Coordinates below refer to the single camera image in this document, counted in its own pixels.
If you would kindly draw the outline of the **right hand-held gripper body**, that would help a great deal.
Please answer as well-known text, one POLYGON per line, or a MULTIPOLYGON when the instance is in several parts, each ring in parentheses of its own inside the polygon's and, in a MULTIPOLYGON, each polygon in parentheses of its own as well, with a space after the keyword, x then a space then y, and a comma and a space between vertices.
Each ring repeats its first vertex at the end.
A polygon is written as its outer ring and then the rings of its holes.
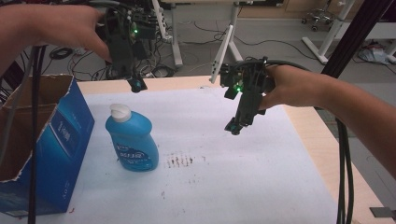
POLYGON ((239 63, 224 63, 220 70, 220 86, 227 87, 224 97, 233 100, 241 94, 235 113, 237 123, 253 123, 256 115, 264 115, 265 109, 260 109, 262 95, 271 90, 275 84, 267 76, 268 58, 247 60, 239 63))

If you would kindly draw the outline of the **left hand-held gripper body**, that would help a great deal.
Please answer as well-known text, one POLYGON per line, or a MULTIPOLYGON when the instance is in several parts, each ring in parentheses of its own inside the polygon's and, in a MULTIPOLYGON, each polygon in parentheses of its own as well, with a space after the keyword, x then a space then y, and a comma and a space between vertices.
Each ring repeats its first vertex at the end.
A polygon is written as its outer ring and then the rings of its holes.
POLYGON ((156 15, 139 5, 116 0, 95 0, 95 4, 106 11, 97 28, 111 57, 111 70, 106 79, 140 82, 142 77, 135 69, 135 61, 148 57, 143 41, 156 38, 156 15))

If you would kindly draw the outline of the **blue detergent bottle white cap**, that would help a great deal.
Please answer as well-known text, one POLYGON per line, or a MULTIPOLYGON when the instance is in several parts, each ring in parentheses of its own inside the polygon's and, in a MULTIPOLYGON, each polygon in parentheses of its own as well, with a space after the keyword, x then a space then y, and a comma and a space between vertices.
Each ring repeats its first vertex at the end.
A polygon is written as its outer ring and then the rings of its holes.
POLYGON ((115 152, 123 168, 147 172, 157 168, 159 151, 150 135, 151 121, 127 105, 112 104, 106 120, 115 152))

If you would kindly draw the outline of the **blue cardboard box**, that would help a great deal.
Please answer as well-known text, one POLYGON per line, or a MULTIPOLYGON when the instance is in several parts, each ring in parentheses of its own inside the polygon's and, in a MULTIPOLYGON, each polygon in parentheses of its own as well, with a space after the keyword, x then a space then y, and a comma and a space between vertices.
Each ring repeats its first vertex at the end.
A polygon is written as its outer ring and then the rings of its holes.
POLYGON ((35 210, 67 210, 89 143, 94 118, 70 75, 28 77, 0 107, 0 213, 26 217, 32 144, 36 143, 35 210))

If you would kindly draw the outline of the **person's right hand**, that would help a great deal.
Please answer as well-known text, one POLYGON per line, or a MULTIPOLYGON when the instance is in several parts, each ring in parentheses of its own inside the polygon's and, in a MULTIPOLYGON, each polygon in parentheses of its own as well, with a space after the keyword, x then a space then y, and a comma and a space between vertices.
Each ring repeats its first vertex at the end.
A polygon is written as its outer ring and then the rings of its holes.
POLYGON ((328 78, 290 65, 272 65, 267 74, 275 87, 262 97, 260 109, 275 105, 319 106, 328 78))

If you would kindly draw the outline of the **person's left hand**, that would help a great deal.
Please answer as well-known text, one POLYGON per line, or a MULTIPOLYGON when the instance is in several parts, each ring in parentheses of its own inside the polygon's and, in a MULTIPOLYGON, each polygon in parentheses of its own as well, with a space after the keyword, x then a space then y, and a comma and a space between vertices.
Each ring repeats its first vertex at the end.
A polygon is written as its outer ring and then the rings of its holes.
POLYGON ((29 5, 33 45, 51 44, 93 51, 110 62, 109 49, 95 31, 104 14, 88 6, 29 5))

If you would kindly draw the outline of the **white table mat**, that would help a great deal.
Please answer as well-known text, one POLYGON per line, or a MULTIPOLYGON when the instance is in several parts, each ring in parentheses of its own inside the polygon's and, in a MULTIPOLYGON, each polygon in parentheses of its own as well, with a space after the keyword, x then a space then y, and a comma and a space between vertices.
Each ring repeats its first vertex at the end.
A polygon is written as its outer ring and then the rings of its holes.
POLYGON ((95 119, 63 214, 37 224, 335 224, 337 205, 281 106, 232 135, 220 88, 88 94, 95 119), (120 166, 105 122, 113 103, 148 117, 159 165, 120 166))

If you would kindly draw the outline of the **white perforated desk leg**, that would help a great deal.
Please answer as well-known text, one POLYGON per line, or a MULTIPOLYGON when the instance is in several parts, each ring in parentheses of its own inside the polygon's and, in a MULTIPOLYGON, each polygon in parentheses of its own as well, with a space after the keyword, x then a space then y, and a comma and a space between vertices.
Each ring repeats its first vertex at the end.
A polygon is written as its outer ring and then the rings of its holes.
POLYGON ((224 35, 223 40, 220 44, 220 47, 219 47, 219 50, 215 57, 215 60, 212 62, 212 65, 211 65, 211 77, 210 77, 209 81, 212 84, 214 84, 216 82, 216 79, 219 75, 219 70, 223 64, 226 52, 228 50, 231 52, 231 54, 233 55, 234 59, 237 62, 243 61, 243 58, 242 58, 237 46, 234 43, 234 40, 233 40, 239 8, 240 8, 239 3, 234 2, 233 7, 232 7, 232 13, 231 13, 231 22, 225 30, 225 35, 224 35))

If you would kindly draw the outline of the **white power strip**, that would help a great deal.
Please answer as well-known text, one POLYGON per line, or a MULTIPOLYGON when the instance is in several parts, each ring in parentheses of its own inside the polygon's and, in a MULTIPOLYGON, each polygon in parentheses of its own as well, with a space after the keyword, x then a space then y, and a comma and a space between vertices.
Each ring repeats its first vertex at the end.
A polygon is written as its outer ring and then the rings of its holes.
POLYGON ((162 40, 164 40, 167 43, 171 43, 173 37, 166 30, 166 22, 163 15, 163 9, 161 7, 156 9, 156 16, 157 16, 158 27, 162 36, 162 40))

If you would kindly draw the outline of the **white angled table leg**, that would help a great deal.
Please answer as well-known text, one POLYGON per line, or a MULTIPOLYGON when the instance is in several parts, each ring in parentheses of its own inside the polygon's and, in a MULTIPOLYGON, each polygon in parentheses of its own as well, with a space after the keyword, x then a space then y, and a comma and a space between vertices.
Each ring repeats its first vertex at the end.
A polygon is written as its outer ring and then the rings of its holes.
MULTIPOLYGON (((328 0, 325 7, 322 9, 328 10, 331 1, 332 0, 328 0)), ((343 8, 337 16, 333 16, 333 22, 331 24, 331 28, 327 33, 326 37, 324 38, 320 48, 318 49, 308 37, 302 38, 302 41, 305 43, 305 45, 311 50, 311 52, 316 56, 316 58, 322 64, 326 64, 328 62, 328 59, 325 57, 325 53, 327 52, 331 43, 334 41, 336 35, 342 28, 348 12, 350 11, 350 9, 352 9, 352 6, 355 3, 355 0, 337 0, 337 1, 338 1, 338 5, 342 6, 343 8)))

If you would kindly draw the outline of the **office chair wheel base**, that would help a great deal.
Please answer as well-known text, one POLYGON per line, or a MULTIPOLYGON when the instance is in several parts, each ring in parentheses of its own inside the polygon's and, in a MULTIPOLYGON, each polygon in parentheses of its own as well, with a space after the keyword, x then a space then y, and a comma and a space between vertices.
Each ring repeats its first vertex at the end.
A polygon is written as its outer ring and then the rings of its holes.
POLYGON ((315 8, 306 13, 301 19, 302 24, 308 24, 311 21, 311 30, 316 32, 320 24, 330 26, 333 22, 333 14, 327 9, 315 8))

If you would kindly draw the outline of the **black metal stand pole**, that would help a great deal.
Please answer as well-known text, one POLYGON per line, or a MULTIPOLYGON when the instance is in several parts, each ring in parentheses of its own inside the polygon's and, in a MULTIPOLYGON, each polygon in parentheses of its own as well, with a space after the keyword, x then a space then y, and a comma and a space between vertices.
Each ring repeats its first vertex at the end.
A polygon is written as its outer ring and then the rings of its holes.
POLYGON ((364 0, 321 73, 339 78, 355 51, 394 1, 396 0, 364 0))

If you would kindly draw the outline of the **crumpled cloth on floor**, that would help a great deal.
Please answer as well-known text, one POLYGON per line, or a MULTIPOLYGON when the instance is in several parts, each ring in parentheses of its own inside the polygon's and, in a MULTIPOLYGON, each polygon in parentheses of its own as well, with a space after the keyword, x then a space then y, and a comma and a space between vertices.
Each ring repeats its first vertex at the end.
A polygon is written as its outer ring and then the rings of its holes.
POLYGON ((358 57, 368 63, 389 64, 385 48, 377 42, 372 42, 362 47, 358 57))

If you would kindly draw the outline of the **white desk leg frame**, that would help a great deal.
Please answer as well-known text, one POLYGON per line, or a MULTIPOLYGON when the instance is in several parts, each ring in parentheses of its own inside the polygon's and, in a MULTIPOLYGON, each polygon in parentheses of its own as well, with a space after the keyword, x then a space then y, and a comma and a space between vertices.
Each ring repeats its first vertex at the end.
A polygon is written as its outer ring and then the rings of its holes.
MULTIPOLYGON (((151 0, 153 5, 154 13, 156 15, 156 9, 161 7, 160 0, 151 0)), ((178 37, 177 37, 177 14, 176 14, 176 4, 170 4, 170 12, 165 13, 163 9, 163 15, 166 22, 166 30, 167 32, 173 37, 171 44, 174 64, 176 68, 180 68, 183 65, 181 52, 178 44, 178 37)))

